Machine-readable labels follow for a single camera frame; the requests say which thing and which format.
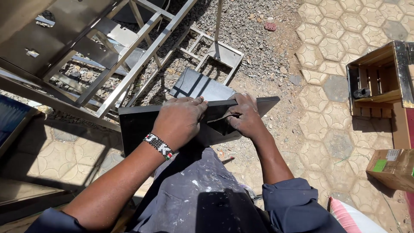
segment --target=person's right hand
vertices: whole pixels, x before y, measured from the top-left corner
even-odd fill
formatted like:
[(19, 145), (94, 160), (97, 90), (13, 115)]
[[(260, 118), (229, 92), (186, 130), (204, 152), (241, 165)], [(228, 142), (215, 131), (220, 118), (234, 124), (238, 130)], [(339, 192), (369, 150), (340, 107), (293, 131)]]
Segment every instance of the person's right hand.
[[(227, 123), (241, 135), (255, 141), (264, 133), (269, 133), (259, 116), (256, 98), (246, 93), (237, 93), (229, 100), (236, 100), (238, 105), (230, 107), (224, 116), (228, 116)], [(231, 114), (239, 114), (239, 117), (229, 116)]]

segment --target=black panel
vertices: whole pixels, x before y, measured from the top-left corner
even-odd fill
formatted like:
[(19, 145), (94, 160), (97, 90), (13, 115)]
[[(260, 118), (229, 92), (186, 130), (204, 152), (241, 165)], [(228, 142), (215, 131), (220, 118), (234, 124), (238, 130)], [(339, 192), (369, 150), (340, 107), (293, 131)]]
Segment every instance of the black panel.
[[(277, 96), (257, 98), (259, 115), (264, 116), (279, 100)], [(200, 124), (200, 132), (195, 139), (206, 147), (239, 139), (241, 134), (227, 125), (224, 120), (216, 121), (215, 124), (205, 124), (207, 121), (222, 117), (227, 109), (234, 105), (237, 105), (235, 100), (210, 101)], [(161, 105), (151, 105), (118, 109), (125, 155), (129, 155), (151, 132), (160, 108)]]

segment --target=wooden crate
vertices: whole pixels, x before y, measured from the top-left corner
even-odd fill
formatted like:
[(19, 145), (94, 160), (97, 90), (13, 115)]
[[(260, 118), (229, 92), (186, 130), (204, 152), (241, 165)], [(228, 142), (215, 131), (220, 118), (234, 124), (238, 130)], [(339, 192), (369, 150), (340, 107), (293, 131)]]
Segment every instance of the wooden crate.
[[(409, 73), (414, 43), (393, 41), (347, 65), (352, 116), (391, 118), (395, 103), (413, 108), (413, 83)], [(368, 87), (371, 95), (356, 99), (354, 91)]]

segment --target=person's left hand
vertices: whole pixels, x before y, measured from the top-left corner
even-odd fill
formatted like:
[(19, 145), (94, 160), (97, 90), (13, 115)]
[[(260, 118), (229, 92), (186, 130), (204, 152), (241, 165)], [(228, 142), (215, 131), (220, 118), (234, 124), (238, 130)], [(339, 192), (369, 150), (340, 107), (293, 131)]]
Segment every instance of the person's left hand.
[(203, 97), (172, 98), (161, 107), (151, 133), (176, 151), (197, 135), (207, 106)]

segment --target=cardboard box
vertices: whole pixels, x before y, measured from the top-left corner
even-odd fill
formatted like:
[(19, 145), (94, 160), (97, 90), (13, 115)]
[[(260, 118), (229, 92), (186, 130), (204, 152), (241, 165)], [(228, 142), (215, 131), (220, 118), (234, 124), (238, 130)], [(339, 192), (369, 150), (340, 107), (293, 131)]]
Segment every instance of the cardboard box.
[(376, 150), (366, 171), (389, 188), (414, 192), (413, 169), (414, 149)]

